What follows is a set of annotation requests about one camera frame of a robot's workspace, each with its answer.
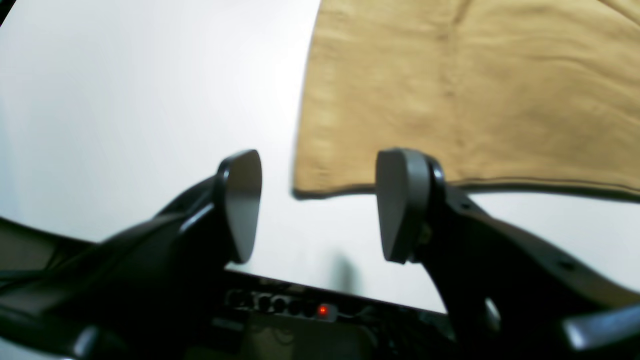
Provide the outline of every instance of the white table surface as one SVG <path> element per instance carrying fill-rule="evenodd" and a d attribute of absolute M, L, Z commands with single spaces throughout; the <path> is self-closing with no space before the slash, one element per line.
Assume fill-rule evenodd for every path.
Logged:
<path fill-rule="evenodd" d="M 292 163 L 318 0 L 22 0 L 0 27 L 0 216 L 101 241 L 241 149 L 264 173 L 245 272 L 444 311 L 386 263 L 373 195 L 299 201 Z M 640 206 L 474 195 L 640 290 Z"/>

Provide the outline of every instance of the beige towel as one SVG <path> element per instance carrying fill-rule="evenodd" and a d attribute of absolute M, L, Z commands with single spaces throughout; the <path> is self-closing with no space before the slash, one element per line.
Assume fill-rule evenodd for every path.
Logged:
<path fill-rule="evenodd" d="M 640 195 L 640 1 L 324 0 L 295 190 L 371 187 L 378 150 L 447 180 Z"/>

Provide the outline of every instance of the tan cloth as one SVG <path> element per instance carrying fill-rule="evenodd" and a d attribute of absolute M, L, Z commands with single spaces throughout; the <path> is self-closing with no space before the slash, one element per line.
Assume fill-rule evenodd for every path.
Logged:
<path fill-rule="evenodd" d="M 370 186 L 401 146 L 456 184 L 638 195 L 639 24 L 638 0 L 324 0 L 295 189 Z"/>

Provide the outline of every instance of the white backdrop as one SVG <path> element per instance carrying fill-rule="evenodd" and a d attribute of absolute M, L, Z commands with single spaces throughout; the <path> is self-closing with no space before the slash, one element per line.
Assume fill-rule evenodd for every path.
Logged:
<path fill-rule="evenodd" d="M 255 148 L 264 173 L 256 246 L 248 264 L 231 267 L 444 311 L 420 266 L 384 261 L 374 196 L 291 195 L 318 5 L 17 1 L 0 27 L 0 216 L 100 241 Z M 640 290 L 637 204 L 473 199 Z"/>

